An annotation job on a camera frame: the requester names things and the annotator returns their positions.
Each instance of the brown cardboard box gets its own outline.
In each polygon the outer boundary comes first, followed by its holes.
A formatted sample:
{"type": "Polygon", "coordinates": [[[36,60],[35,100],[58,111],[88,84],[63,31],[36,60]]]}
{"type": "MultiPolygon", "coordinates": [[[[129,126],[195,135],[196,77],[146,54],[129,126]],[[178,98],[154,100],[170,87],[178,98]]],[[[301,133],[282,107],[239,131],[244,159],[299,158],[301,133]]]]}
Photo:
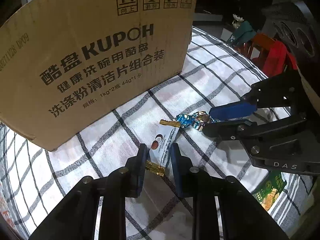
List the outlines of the brown cardboard box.
{"type": "Polygon", "coordinates": [[[0,120],[53,150],[182,69],[196,0],[32,0],[0,28],[0,120]]]}

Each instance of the tablecloth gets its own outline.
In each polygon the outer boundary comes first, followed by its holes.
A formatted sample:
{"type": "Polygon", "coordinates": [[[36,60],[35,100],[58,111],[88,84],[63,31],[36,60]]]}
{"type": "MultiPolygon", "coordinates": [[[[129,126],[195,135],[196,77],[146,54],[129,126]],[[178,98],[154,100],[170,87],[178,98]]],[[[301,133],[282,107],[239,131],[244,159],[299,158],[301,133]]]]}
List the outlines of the tablecloth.
{"type": "MultiPolygon", "coordinates": [[[[114,109],[56,151],[41,149],[1,125],[0,180],[6,203],[2,209],[10,214],[17,231],[28,238],[82,177],[107,176],[135,156],[140,143],[150,146],[160,119],[172,120],[181,113],[209,111],[238,101],[252,83],[264,78],[256,66],[223,41],[193,27],[181,74],[114,109]]],[[[262,124],[287,117],[289,111],[259,109],[249,119],[262,124]]],[[[268,173],[251,165],[239,141],[221,142],[188,127],[180,129],[175,142],[194,166],[216,177],[233,175],[251,192],[268,173]]],[[[268,212],[287,231],[300,215],[312,178],[285,177],[287,186],[268,212]]],[[[192,215],[192,199],[177,196],[171,163],[163,178],[146,171],[140,197],[126,198],[127,239],[190,239],[192,215]]]]}

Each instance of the screw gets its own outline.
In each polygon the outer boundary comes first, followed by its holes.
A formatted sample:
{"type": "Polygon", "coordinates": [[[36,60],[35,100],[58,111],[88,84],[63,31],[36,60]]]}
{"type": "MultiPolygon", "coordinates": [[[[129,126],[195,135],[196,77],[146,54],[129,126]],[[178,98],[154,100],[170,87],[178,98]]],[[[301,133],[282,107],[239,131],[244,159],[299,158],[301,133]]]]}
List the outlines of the screw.
{"type": "Polygon", "coordinates": [[[91,176],[85,176],[85,177],[82,178],[82,182],[83,182],[84,184],[88,184],[88,183],[90,183],[91,181],[93,181],[93,177],[91,177],[91,176]]]}
{"type": "Polygon", "coordinates": [[[129,171],[129,169],[127,168],[127,167],[121,167],[121,168],[119,168],[119,172],[120,173],[126,173],[126,172],[128,172],[129,171]]]}
{"type": "Polygon", "coordinates": [[[245,126],[243,124],[239,125],[238,126],[238,131],[243,131],[245,128],[245,126]]]}
{"type": "Polygon", "coordinates": [[[234,176],[227,176],[227,181],[230,183],[235,183],[237,179],[234,176]]]}
{"type": "Polygon", "coordinates": [[[192,173],[198,173],[198,172],[199,172],[199,168],[193,166],[193,167],[191,167],[191,168],[189,169],[189,171],[192,172],[192,173]]]}
{"type": "Polygon", "coordinates": [[[306,113],[300,113],[300,117],[301,117],[302,119],[305,119],[305,118],[307,117],[307,115],[306,115],[306,113]]]}
{"type": "Polygon", "coordinates": [[[252,154],[258,154],[259,151],[260,151],[260,147],[257,146],[257,145],[255,145],[255,146],[253,146],[253,147],[251,148],[251,153],[252,153],[252,154]]]}

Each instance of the white plaid tablecloth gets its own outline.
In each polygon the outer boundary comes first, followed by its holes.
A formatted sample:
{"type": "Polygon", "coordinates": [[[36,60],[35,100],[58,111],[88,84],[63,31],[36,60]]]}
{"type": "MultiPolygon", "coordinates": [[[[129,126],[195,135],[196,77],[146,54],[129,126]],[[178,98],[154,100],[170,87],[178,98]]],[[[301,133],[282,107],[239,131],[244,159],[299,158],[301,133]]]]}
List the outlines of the white plaid tablecloth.
{"type": "MultiPolygon", "coordinates": [[[[1,126],[0,178],[7,202],[3,209],[8,209],[23,237],[30,236],[82,177],[108,176],[137,154],[140,143],[150,146],[160,119],[172,120],[181,113],[209,111],[238,101],[252,83],[266,78],[222,41],[194,27],[192,32],[181,74],[113,110],[54,152],[1,126]]],[[[288,110],[259,109],[249,119],[262,124],[287,117],[288,110]]],[[[251,165],[239,141],[220,143],[188,127],[180,129],[176,142],[194,166],[216,177],[233,175],[249,191],[268,172],[251,165]]],[[[287,186],[268,212],[287,231],[300,216],[312,177],[285,176],[287,186]]],[[[127,239],[190,239],[192,214],[192,199],[177,196],[171,164],[163,178],[146,171],[140,197],[126,199],[127,239]]]]}

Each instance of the blue candy wrapper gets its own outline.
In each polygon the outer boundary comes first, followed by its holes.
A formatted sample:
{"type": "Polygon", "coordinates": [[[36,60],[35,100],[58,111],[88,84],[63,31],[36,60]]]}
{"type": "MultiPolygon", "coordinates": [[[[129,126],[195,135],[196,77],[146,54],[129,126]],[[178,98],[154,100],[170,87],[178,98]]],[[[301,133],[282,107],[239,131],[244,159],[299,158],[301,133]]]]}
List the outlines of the blue candy wrapper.
{"type": "Polygon", "coordinates": [[[181,123],[180,128],[186,128],[192,125],[193,128],[199,131],[202,130],[206,123],[218,122],[218,120],[212,119],[212,117],[205,111],[199,111],[192,115],[179,114],[175,120],[181,123]]]}

